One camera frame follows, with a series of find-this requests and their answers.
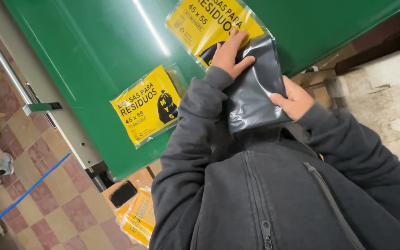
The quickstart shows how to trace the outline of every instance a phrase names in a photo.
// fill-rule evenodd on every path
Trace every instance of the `stack of yellow packages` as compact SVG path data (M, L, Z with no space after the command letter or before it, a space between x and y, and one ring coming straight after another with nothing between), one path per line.
M115 210L116 222L127 235L149 247L149 240L155 226L151 189L139 185L137 191L136 195Z

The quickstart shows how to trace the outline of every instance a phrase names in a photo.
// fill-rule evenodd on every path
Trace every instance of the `green surface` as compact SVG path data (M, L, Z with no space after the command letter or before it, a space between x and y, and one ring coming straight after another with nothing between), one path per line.
M178 64L187 82L203 76L164 26L177 0L4 2L112 173L125 178L156 160L173 129L135 150L109 100L168 60ZM247 5L276 37L282 71L288 76L400 10L400 0L253 0Z

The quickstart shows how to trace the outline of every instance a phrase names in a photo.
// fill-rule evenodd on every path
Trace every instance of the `metal rail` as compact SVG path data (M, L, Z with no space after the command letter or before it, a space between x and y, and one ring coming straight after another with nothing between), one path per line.
M19 94L26 103L26 105L23 107L23 110L26 115L30 115L32 112L45 112L56 109L62 109L61 105L58 102L35 103L30 97L29 93L27 93L24 84L22 84L21 81L19 80L18 76L16 75L15 71L12 69L11 65L5 58L1 49L0 49L0 63L3 65L3 68L10 77L10 80L12 80L15 88L18 90Z

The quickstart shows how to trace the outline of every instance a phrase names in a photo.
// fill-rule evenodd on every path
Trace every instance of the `yellow package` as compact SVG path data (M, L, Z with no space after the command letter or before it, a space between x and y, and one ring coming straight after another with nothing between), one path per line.
M249 38L269 34L240 0L180 0L166 25L204 69L211 64L217 43L223 44L232 28L245 29Z
M148 188L138 188L138 193L115 211L120 228L136 241L149 247L155 226L152 197Z
M111 101L136 149L176 125L184 86L176 65L160 65Z

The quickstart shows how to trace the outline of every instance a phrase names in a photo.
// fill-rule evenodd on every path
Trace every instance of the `black zip-up hoodie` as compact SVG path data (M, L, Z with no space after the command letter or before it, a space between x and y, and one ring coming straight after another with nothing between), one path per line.
M400 250L400 162L379 136L315 103L297 121L314 152L280 128L243 131L212 152L232 82L210 67L181 101L152 185L149 249Z

